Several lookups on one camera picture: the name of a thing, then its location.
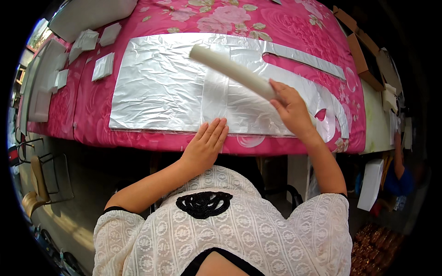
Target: white cloth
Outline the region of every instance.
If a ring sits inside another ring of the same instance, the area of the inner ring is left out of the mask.
[[[233,195],[230,207],[195,219],[176,206],[202,191]],[[299,205],[286,220],[239,173],[213,166],[172,192],[146,221],[110,211],[94,230],[93,275],[181,275],[202,251],[225,249],[264,275],[348,275],[352,242],[348,201],[322,194]]]

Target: blouse sleeve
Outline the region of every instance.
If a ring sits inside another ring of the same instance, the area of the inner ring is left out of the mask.
[[[95,266],[92,274],[121,275],[144,219],[121,210],[104,213],[94,229]]]
[[[299,205],[288,220],[319,275],[348,275],[352,241],[348,230],[348,200],[335,193],[316,196]]]

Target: white cylindrical tube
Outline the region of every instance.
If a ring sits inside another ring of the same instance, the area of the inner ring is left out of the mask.
[[[267,101],[270,101],[271,99],[277,99],[280,102],[284,103],[281,97],[276,95],[270,83],[268,83],[265,79],[253,73],[252,70],[236,64],[235,62],[218,53],[210,51],[210,49],[195,44],[192,47],[189,56],[194,60],[197,60],[228,76],[229,78],[242,83],[245,87],[257,93]],[[315,118],[310,113],[309,115],[313,125],[316,125]]]

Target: black pants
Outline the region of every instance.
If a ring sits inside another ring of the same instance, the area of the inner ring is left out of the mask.
[[[176,162],[181,156],[182,152],[163,152],[161,154],[158,170],[162,170],[165,167]],[[261,194],[262,198],[265,198],[264,180],[256,164],[255,157],[239,157],[233,155],[219,154],[215,165],[222,166],[241,174],[247,178]]]

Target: tablecloth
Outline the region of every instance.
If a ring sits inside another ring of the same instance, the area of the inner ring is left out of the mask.
[[[333,14],[314,0],[139,0],[133,13],[118,21],[122,29],[112,45],[85,52],[74,61],[84,68],[78,84],[76,103],[66,109],[70,95],[75,94],[77,79],[53,95],[48,126],[30,131],[49,131],[51,136],[65,138],[69,127],[66,119],[54,118],[64,111],[75,110],[73,138],[84,144],[100,147],[136,147],[154,151],[182,151],[193,135],[158,132],[125,132],[110,130],[112,95],[122,56],[131,38],[176,32],[210,32],[251,37],[272,41],[325,59],[343,68],[343,82],[327,73],[284,58],[265,56],[267,62],[297,73],[325,86],[341,102],[346,112],[350,138],[340,138],[339,124],[328,143],[331,151],[357,153],[365,148],[366,115],[362,86],[345,35]],[[102,34],[104,27],[98,31]],[[95,61],[115,53],[114,73],[92,82]],[[222,153],[239,155],[304,154],[305,147],[297,138],[265,136],[228,136]]]

